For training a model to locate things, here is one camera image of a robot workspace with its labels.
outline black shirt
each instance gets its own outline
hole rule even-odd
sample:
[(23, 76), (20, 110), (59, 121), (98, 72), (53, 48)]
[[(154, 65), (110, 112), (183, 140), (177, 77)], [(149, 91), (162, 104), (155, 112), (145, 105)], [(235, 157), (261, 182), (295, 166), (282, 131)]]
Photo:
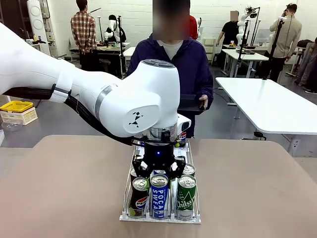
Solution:
[(229, 45), (231, 41), (234, 41), (234, 43), (237, 45), (238, 40), (237, 40), (237, 35), (239, 34), (239, 27), (238, 27), (238, 22), (232, 22), (229, 21), (227, 22), (224, 26), (222, 31), (224, 32), (224, 40), (223, 44), (224, 45)]

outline blue can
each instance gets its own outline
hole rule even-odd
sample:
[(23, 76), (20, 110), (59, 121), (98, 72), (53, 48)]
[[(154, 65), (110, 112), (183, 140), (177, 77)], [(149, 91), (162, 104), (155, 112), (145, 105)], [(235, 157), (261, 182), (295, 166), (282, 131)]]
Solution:
[(167, 218), (168, 206), (168, 178), (157, 174), (151, 178), (152, 213), (155, 219)]

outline red shirt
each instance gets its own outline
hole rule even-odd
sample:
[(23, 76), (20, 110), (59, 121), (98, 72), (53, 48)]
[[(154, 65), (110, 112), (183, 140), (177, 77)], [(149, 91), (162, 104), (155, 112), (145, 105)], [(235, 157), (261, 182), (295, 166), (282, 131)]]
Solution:
[(189, 16), (189, 36), (196, 40), (198, 38), (197, 21), (193, 16)]

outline navy jacket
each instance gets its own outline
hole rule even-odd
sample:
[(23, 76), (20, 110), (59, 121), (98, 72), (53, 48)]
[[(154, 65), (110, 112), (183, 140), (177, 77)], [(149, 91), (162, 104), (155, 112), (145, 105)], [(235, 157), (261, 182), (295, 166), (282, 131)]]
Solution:
[(208, 96), (208, 108), (213, 101), (213, 78), (209, 70), (209, 63), (204, 47), (190, 38), (183, 42), (172, 60), (169, 59), (163, 46), (153, 40), (152, 35), (141, 41), (131, 57), (127, 72), (133, 73), (139, 63), (146, 59), (163, 60), (172, 63), (178, 69), (181, 94), (195, 94)]

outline cable on floor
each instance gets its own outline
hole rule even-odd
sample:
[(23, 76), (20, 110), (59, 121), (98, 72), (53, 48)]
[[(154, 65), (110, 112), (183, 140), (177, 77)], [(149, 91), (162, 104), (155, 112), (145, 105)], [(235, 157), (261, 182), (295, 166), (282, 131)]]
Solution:
[(221, 97), (223, 100), (226, 101), (226, 103), (229, 103), (223, 96), (221, 96), (220, 94), (216, 93), (215, 91), (213, 91), (213, 93), (217, 94), (219, 97)]

